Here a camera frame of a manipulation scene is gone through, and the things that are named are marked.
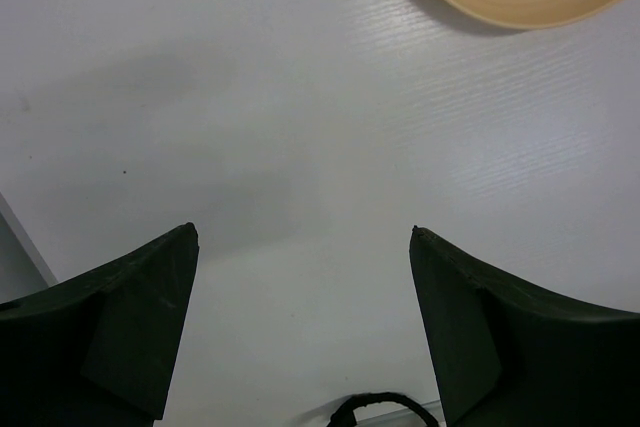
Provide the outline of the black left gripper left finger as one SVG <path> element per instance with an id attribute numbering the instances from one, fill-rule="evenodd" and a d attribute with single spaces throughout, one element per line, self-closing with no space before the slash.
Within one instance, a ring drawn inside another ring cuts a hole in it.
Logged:
<path id="1" fill-rule="evenodd" d="M 4 426 L 151 426 L 164 416 L 195 280 L 198 233 L 1 306 Z"/>

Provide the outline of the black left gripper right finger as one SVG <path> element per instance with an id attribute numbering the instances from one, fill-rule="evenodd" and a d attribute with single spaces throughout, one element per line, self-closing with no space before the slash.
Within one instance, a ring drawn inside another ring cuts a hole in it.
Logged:
<path id="1" fill-rule="evenodd" d="M 411 270 L 450 426 L 635 426 L 639 317 L 557 294 L 417 227 Z"/>

